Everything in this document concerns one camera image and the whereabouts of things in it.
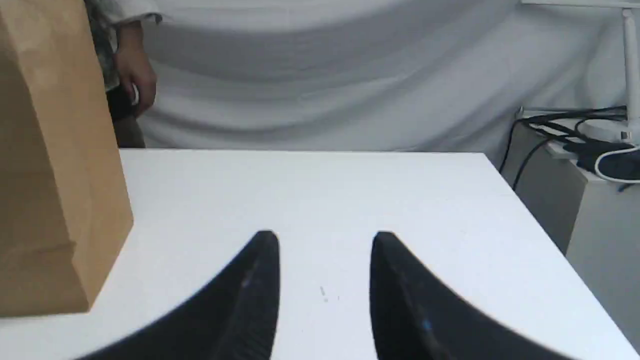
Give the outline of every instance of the person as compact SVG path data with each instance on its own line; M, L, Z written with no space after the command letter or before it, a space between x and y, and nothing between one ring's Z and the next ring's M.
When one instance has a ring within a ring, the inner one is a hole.
M84 0L118 146L144 148L137 118L156 99L156 73L141 21L161 16L150 0Z

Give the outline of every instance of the paper bag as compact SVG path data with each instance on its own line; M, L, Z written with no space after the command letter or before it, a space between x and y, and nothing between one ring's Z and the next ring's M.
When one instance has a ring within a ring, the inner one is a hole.
M87 311L133 217L82 0L0 1L0 316Z

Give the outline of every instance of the hand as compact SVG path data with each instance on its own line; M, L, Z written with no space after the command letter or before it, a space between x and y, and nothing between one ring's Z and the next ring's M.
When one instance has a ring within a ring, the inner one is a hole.
M131 102L136 98L133 86L138 89L138 105L134 114L137 118L156 101L157 83L156 73L145 52L140 21L130 22L118 28L118 52L115 61L120 74L120 84L129 94Z

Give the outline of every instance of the camouflage shirt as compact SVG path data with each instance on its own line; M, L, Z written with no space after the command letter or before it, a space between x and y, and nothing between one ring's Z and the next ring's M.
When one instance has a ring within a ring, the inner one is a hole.
M112 42L114 30L100 12L101 0L84 0L84 4L89 16L93 46L102 67L104 88L109 91L120 84L114 60L115 50Z

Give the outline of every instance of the white fabric curtain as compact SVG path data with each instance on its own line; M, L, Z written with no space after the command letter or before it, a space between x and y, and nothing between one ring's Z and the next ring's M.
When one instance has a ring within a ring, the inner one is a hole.
M624 91L614 10L517 0L156 0L153 147L483 151Z

